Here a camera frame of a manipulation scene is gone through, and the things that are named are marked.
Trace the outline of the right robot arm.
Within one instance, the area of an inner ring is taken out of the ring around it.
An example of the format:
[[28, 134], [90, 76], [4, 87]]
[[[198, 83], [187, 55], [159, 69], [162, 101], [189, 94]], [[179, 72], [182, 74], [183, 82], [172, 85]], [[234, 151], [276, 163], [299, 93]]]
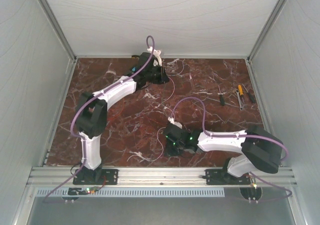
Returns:
[[221, 171], [221, 178], [227, 184], [255, 170], [276, 174], [284, 150], [281, 140], [259, 126], [234, 132], [188, 132], [179, 122], [174, 121], [167, 124], [163, 134], [166, 138], [165, 150], [170, 156], [182, 152], [195, 154], [212, 151], [239, 154], [231, 158]]

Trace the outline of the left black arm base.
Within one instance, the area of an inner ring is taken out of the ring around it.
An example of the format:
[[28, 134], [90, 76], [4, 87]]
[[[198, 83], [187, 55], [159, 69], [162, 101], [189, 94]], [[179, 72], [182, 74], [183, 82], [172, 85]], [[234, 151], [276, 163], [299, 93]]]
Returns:
[[82, 168], [73, 178], [74, 185], [117, 185], [118, 169], [107, 169], [98, 167], [95, 170]]

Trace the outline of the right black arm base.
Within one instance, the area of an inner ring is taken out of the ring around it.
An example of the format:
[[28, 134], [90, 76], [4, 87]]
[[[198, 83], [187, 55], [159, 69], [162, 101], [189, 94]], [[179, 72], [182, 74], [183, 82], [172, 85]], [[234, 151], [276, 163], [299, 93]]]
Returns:
[[207, 185], [250, 185], [250, 178], [242, 175], [241, 177], [235, 177], [223, 171], [222, 169], [206, 169], [205, 174], [202, 176], [205, 179]]

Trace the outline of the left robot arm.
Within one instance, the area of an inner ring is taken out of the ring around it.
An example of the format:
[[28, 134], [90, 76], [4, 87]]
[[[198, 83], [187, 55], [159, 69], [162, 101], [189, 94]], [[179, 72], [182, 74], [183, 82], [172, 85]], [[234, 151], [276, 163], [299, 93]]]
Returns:
[[97, 184], [103, 178], [103, 172], [98, 167], [102, 165], [100, 140], [107, 126], [108, 110], [147, 83], [162, 85], [169, 81], [162, 65], [161, 51], [149, 48], [138, 56], [137, 65], [116, 82], [96, 92], [81, 94], [76, 108], [77, 117], [71, 126], [78, 130], [82, 146], [80, 167], [91, 184]]

